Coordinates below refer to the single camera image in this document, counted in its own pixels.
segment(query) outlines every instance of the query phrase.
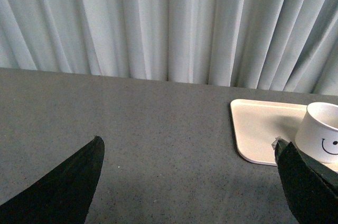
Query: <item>drawn smile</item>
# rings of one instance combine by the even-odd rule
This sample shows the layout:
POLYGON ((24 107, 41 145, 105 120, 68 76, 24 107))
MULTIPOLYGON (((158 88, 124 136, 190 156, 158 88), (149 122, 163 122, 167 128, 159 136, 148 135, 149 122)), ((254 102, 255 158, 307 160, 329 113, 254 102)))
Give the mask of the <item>drawn smile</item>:
MULTIPOLYGON (((323 139, 322 139, 322 148, 323 148, 323 150, 324 150, 325 152, 327 152, 328 154, 338 155, 338 153, 331 153, 331 152, 329 152, 327 149, 325 149, 324 141, 325 141, 325 139, 323 138, 323 139)), ((333 141, 333 142, 332 142, 332 145, 336 146, 336 149, 337 149, 337 152, 338 152, 338 141, 333 141)))

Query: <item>smiley face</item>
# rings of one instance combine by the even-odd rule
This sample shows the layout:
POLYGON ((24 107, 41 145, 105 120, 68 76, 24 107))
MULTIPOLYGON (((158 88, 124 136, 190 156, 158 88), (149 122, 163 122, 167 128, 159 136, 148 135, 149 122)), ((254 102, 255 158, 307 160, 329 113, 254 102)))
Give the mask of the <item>smiley face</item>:
POLYGON ((338 141, 322 138, 322 148, 328 154, 338 155, 338 141))

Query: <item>gray tabletop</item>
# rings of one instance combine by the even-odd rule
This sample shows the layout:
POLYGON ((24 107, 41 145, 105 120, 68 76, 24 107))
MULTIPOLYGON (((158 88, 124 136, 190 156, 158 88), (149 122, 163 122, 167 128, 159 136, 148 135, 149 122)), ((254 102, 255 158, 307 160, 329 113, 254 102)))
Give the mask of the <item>gray tabletop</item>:
POLYGON ((101 136, 86 223, 296 223, 276 167, 236 150, 230 101, 338 97, 0 69, 0 204, 101 136))

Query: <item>paper cup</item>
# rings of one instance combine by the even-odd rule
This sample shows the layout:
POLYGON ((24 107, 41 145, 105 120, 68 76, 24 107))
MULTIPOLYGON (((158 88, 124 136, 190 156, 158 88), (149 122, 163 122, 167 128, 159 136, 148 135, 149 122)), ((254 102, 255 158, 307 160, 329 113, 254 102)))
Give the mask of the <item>paper cup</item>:
POLYGON ((338 162, 338 106, 313 102, 295 137, 304 153, 324 163, 338 162))

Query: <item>white curtain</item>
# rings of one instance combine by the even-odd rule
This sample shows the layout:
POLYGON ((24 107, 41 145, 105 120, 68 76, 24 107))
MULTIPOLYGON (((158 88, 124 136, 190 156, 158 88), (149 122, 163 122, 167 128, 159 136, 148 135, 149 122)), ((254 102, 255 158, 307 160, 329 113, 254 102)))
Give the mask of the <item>white curtain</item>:
POLYGON ((338 95, 338 0, 0 0, 0 67, 338 95))

